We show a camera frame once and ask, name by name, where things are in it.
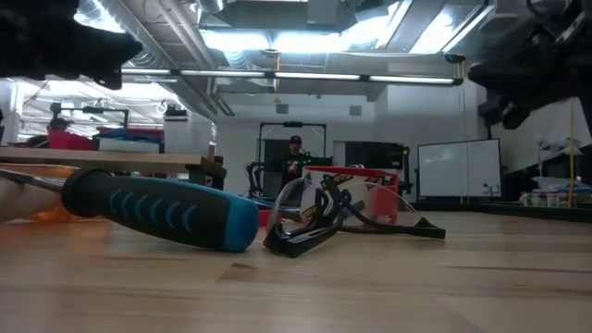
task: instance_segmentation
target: safety glasses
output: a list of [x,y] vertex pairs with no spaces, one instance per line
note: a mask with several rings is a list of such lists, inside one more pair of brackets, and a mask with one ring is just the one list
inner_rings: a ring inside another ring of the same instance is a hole
[[264,246],[295,258],[339,231],[407,234],[444,239],[446,230],[420,216],[399,194],[379,181],[339,187],[339,175],[324,175],[320,187],[295,179],[282,189],[267,222]]

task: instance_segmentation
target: blue rubber grip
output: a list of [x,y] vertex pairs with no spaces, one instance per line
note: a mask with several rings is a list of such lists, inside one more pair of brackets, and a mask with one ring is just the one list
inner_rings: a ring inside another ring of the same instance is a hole
[[165,179],[113,177],[81,169],[64,185],[62,201],[77,216],[105,216],[162,239],[243,252],[259,229],[259,210],[238,195]]

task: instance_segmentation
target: wooden board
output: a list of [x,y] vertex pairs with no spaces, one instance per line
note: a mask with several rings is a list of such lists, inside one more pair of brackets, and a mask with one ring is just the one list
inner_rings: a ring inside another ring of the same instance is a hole
[[590,332],[592,226],[433,213],[446,240],[340,233],[297,259],[110,222],[0,226],[3,332]]
[[147,154],[70,151],[60,149],[0,148],[0,162],[102,167],[111,171],[187,173],[187,165],[201,166],[208,174],[225,177],[226,169],[192,154]]

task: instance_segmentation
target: black cap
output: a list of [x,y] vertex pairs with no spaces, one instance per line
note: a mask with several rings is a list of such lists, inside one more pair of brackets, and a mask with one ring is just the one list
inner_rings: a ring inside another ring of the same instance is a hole
[[302,144],[302,139],[298,135],[294,135],[290,138],[290,143]]
[[68,127],[69,124],[70,123],[63,118],[55,118],[49,122],[49,127],[51,129],[55,129],[55,128],[64,128],[65,129]]

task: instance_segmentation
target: glasses lens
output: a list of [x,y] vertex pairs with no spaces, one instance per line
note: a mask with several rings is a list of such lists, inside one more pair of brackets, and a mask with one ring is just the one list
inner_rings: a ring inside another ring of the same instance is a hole
[[[351,206],[359,215],[380,225],[414,226],[421,216],[398,194],[396,186],[374,182],[356,182],[341,189],[351,196]],[[343,226],[346,228],[372,229],[363,223],[351,210],[344,211]]]
[[[317,189],[318,187],[308,179],[295,179],[288,183],[274,202],[271,216],[267,221],[267,231],[276,224],[281,224],[284,232],[291,233],[303,229],[315,218],[323,219],[326,224],[334,222],[328,221],[328,216],[323,217],[330,210],[330,199],[328,194]],[[317,209],[323,209],[320,217],[316,216]]]

